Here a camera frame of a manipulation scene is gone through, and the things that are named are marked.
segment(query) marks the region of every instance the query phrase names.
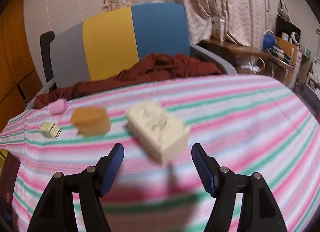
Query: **chair armrest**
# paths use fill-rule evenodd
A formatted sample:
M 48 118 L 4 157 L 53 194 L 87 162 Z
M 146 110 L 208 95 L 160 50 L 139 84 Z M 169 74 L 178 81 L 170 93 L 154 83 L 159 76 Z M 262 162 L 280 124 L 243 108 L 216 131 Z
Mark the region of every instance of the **chair armrest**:
M 35 106 L 35 100 L 36 97 L 42 94 L 45 94 L 50 88 L 52 88 L 52 86 L 55 84 L 55 80 L 54 78 L 52 80 L 50 80 L 38 93 L 37 95 L 35 95 L 35 97 L 30 101 L 30 103 L 27 105 L 26 109 L 24 111 L 27 110 L 31 110 L 33 109 L 33 107 Z
M 191 57 L 201 56 L 207 62 L 214 62 L 217 64 L 217 67 L 226 74 L 238 74 L 236 69 L 229 62 L 199 45 L 190 44 L 190 55 Z

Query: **metal screw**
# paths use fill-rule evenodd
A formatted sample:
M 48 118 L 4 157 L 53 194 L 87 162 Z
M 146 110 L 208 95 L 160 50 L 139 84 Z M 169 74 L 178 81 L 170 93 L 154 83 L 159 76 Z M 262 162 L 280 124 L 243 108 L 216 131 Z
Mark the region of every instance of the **metal screw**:
M 96 170 L 96 168 L 94 166 L 89 166 L 87 168 L 87 172 L 94 172 Z
M 222 166 L 222 167 L 220 168 L 220 171 L 222 171 L 223 173 L 227 173 L 227 172 L 229 171 L 229 168 L 226 167 L 226 166 Z
M 62 176 L 62 173 L 58 171 L 53 176 L 54 178 L 59 179 Z
M 255 173 L 253 174 L 253 177 L 256 178 L 256 179 L 261 179 L 262 176 L 261 176 L 260 173 L 255 172 Z

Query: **chair backrest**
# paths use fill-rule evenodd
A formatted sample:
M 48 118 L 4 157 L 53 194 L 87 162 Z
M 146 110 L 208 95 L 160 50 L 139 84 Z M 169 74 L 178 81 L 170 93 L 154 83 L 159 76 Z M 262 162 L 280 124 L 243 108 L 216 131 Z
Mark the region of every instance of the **chair backrest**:
M 57 87 L 108 78 L 150 53 L 190 55 L 182 5 L 152 3 L 100 14 L 56 36 L 50 45 Z

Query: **reddish-brown garment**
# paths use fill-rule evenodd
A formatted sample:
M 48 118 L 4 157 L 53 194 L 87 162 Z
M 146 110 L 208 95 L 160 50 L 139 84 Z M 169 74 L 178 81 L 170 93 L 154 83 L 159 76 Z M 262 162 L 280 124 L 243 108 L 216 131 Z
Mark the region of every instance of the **reddish-brown garment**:
M 69 88 L 59 88 L 36 97 L 35 108 L 41 109 L 59 98 L 67 100 L 84 97 L 101 91 L 120 87 L 168 79 L 198 77 L 221 74 L 214 63 L 201 62 L 197 59 L 176 54 L 149 54 L 129 70 L 105 80 L 78 82 Z

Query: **white rectangular block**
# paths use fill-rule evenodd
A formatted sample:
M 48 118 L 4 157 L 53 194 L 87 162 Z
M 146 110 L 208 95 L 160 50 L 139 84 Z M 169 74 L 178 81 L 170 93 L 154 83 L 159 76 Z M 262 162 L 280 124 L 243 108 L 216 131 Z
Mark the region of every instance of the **white rectangular block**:
M 190 127 L 152 101 L 133 106 L 126 118 L 139 144 L 163 165 L 187 148 Z

